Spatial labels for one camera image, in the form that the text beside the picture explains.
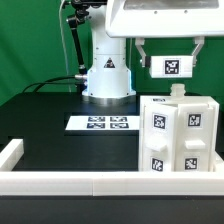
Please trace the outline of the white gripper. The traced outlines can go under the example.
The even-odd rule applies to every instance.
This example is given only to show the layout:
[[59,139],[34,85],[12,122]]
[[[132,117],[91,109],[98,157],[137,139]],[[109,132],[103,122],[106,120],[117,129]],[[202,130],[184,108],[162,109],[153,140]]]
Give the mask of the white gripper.
[[[224,36],[224,0],[108,0],[105,27],[111,37],[195,37],[196,64],[203,36]],[[135,39],[143,67],[144,44]]]

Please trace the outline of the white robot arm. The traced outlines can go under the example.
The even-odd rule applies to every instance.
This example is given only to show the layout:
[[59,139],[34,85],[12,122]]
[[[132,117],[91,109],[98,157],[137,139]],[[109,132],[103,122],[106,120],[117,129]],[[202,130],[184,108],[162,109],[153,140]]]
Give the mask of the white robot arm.
[[[126,40],[133,38],[141,65],[153,78],[190,78],[207,36],[224,36],[224,0],[107,0],[89,8],[93,64],[82,92],[91,102],[108,104],[136,95],[126,66]],[[147,38],[192,37],[189,55],[148,56]]]

